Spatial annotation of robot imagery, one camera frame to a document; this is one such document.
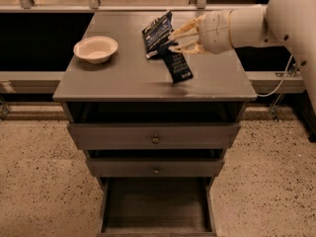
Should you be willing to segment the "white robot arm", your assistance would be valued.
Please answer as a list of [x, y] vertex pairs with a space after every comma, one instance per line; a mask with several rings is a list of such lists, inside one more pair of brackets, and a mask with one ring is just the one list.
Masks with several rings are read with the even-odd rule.
[[316, 112], [316, 0], [270, 0], [266, 6], [206, 12], [175, 29], [168, 40], [177, 53], [219, 54], [240, 47], [283, 46], [299, 66]]

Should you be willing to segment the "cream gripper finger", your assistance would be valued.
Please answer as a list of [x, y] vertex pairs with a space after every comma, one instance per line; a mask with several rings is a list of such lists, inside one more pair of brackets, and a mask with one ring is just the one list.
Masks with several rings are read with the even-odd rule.
[[168, 40], [178, 40], [178, 39], [183, 39], [186, 37], [197, 36], [199, 33], [199, 27], [204, 22], [204, 20], [205, 20], [205, 15], [188, 20], [179, 28], [173, 30], [169, 34]]
[[202, 54], [205, 50], [198, 40], [192, 40], [183, 44], [170, 45], [169, 49], [176, 53]]

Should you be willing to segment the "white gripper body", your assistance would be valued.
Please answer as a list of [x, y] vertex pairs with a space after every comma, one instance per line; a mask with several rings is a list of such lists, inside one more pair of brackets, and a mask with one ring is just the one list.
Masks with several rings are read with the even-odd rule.
[[233, 48], [230, 39], [229, 10], [211, 11], [202, 16], [198, 26], [198, 35], [203, 49], [219, 54]]

